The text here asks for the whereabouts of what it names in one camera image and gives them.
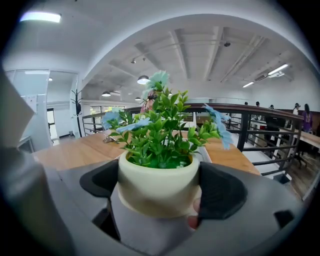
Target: ceiling light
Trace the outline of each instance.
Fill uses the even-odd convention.
[[[250,86],[250,85],[252,85],[252,84],[254,84],[254,82],[250,82],[250,83],[248,83],[248,84],[246,84],[246,85],[244,85],[244,86],[242,86],[242,87],[245,88],[245,87]]]
[[[141,76],[139,76],[139,78],[138,78],[138,84],[140,84],[140,85],[145,85],[147,82],[149,82],[150,80],[149,80],[149,77],[147,76],[147,75],[141,75]]]
[[[60,22],[61,15],[42,11],[28,11],[22,15],[20,21],[47,21],[47,22]]]
[[[103,97],[109,97],[109,96],[111,96],[111,94],[110,94],[110,92],[108,92],[108,91],[106,90],[106,91],[104,91],[104,92],[102,93],[102,96],[103,96]]]
[[[49,71],[47,70],[27,70],[24,73],[26,75],[49,75]]]
[[[280,71],[280,70],[283,70],[283,69],[285,69],[285,68],[288,67],[288,66],[289,66],[288,64],[283,64],[282,66],[280,66],[280,67],[276,68],[275,70],[269,72],[269,73],[268,73],[268,76],[270,76],[270,75],[272,75],[272,74],[274,74],[274,73],[276,73],[276,72],[278,72],[278,71]]]

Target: black rubber pad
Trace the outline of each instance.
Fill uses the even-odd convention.
[[[199,220],[227,219],[247,200],[248,192],[242,181],[212,163],[200,163],[199,185],[202,189]]]
[[[80,186],[95,197],[110,198],[118,182],[118,159],[81,176]]]

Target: hand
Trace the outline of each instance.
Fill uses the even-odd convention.
[[[200,198],[197,198],[196,200],[193,201],[193,209],[198,213],[200,210]],[[198,216],[188,216],[187,218],[188,225],[192,229],[197,229],[198,227]]]

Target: cream flower pot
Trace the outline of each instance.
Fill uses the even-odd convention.
[[[119,159],[118,191],[129,209],[155,218],[174,218],[187,214],[199,190],[199,160],[178,169],[156,169]]]

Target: potted plant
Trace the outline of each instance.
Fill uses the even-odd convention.
[[[150,77],[143,91],[142,113],[134,117],[125,111],[107,112],[102,118],[110,136],[124,143],[126,150],[119,158],[118,191],[122,203],[139,213],[172,218],[187,213],[199,189],[198,147],[209,138],[221,138],[226,149],[232,143],[222,115],[212,107],[210,121],[198,128],[190,127],[183,137],[184,111],[188,91],[172,94],[166,87],[165,71]]]

